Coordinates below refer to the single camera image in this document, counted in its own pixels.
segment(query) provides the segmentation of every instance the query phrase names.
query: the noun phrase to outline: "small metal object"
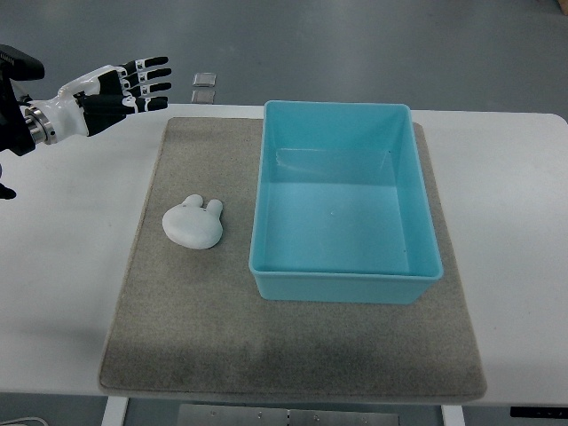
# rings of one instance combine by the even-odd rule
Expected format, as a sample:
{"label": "small metal object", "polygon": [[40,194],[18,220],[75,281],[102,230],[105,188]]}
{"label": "small metal object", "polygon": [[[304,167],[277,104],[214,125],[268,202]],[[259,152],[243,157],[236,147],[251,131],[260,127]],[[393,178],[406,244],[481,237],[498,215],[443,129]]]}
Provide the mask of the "small metal object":
{"label": "small metal object", "polygon": [[193,91],[192,104],[212,104],[215,91]]}
{"label": "small metal object", "polygon": [[195,87],[213,87],[217,74],[212,73],[197,73],[193,77],[193,86]]}

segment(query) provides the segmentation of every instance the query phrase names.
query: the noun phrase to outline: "gray felt mat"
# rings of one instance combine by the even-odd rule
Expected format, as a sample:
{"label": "gray felt mat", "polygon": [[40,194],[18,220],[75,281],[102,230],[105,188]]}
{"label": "gray felt mat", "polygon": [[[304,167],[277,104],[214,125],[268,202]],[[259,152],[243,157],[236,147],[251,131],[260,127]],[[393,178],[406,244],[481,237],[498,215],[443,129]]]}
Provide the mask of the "gray felt mat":
{"label": "gray felt mat", "polygon": [[[174,118],[99,372],[107,394],[219,402],[457,402],[485,378],[422,128],[445,276],[411,305],[271,302],[249,271],[262,121]],[[224,203],[208,250],[171,242],[187,195]]]}

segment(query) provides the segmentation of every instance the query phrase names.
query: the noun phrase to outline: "cable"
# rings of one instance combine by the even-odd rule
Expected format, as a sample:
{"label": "cable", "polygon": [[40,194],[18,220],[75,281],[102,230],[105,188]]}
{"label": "cable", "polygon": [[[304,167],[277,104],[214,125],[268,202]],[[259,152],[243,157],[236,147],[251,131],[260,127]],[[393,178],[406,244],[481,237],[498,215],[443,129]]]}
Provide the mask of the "cable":
{"label": "cable", "polygon": [[29,426],[24,423],[17,422],[40,422],[43,426],[50,426],[44,419],[39,417],[21,417],[19,419],[7,420],[5,422],[0,422],[0,425],[10,425],[10,426]]}

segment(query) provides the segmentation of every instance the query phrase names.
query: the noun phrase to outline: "robotic finger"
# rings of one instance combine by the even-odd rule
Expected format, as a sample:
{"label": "robotic finger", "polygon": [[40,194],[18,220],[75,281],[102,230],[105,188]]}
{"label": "robotic finger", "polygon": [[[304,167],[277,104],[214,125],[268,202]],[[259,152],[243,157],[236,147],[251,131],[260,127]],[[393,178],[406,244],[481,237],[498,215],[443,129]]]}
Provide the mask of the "robotic finger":
{"label": "robotic finger", "polygon": [[148,80],[164,77],[170,74],[171,74],[171,69],[169,68],[160,68],[160,69],[155,69],[154,71],[143,71],[141,73],[136,73],[121,78],[121,84],[124,90],[128,90],[132,87],[138,86],[141,83],[145,83]]}
{"label": "robotic finger", "polygon": [[136,98],[122,95],[92,95],[82,100],[85,115],[127,115],[157,111],[168,107],[168,98]]}
{"label": "robotic finger", "polygon": [[131,60],[126,64],[122,64],[119,68],[123,68],[120,71],[121,77],[126,77],[128,75],[132,75],[134,73],[139,73],[144,71],[146,68],[156,67],[158,65],[163,65],[168,63],[168,57],[166,56],[158,56],[155,58],[148,58],[148,59],[137,59]]}
{"label": "robotic finger", "polygon": [[146,96],[150,93],[154,93],[157,91],[166,91],[167,89],[171,88],[171,83],[156,83],[156,84],[144,84],[142,86],[136,86],[127,91],[124,91],[124,96],[134,96],[135,98],[139,98],[140,96]]}

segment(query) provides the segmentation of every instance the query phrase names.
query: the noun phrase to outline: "white table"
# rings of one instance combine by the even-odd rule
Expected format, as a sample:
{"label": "white table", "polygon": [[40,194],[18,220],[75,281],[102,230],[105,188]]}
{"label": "white table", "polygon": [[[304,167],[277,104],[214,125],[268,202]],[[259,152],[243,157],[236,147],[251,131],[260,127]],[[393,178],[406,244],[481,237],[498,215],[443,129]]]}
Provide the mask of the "white table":
{"label": "white table", "polygon": [[[103,343],[173,105],[94,138],[0,153],[0,391],[99,395]],[[547,114],[413,111],[488,381],[476,404],[568,405],[568,125]]]}

